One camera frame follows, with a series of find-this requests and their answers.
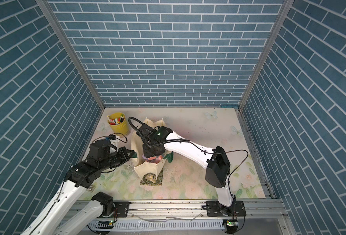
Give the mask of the pink hourglass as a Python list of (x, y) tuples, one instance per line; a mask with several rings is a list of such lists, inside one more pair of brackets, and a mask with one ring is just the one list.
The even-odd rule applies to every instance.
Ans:
[(147, 159), (148, 162), (158, 164), (163, 159), (163, 156), (154, 156)]

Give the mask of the cream canvas tote bag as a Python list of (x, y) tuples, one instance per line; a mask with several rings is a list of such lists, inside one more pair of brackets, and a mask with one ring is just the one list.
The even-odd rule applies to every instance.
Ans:
[(162, 186), (163, 185), (163, 168), (165, 163), (173, 161), (173, 152), (165, 151), (162, 154), (163, 159), (158, 163), (150, 163), (148, 158), (143, 154), (143, 142), (134, 130), (131, 136), (131, 149), (135, 155), (131, 158), (134, 171), (140, 178), (140, 185), (143, 186)]

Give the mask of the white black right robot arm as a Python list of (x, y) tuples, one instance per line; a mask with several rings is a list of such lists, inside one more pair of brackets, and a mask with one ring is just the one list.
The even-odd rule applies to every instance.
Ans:
[(206, 203), (207, 215), (246, 216), (243, 203), (237, 201), (230, 189), (231, 163), (228, 151), (222, 147), (210, 148), (197, 145), (184, 139), (170, 128), (164, 126), (150, 127), (142, 123), (140, 127), (130, 125), (143, 142), (145, 157), (158, 156), (167, 151), (178, 153), (206, 170), (205, 180), (217, 192), (217, 201)]

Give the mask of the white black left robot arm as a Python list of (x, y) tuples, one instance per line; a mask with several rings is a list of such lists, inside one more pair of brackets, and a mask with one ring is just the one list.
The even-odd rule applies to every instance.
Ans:
[(120, 167), (135, 155), (133, 150), (118, 147), (115, 139), (115, 136), (109, 136), (90, 144), (87, 158), (70, 168), (57, 193), (23, 231), (24, 235), (76, 235), (98, 217), (117, 217), (113, 197), (99, 192), (81, 211), (62, 222), (70, 208), (102, 173)]

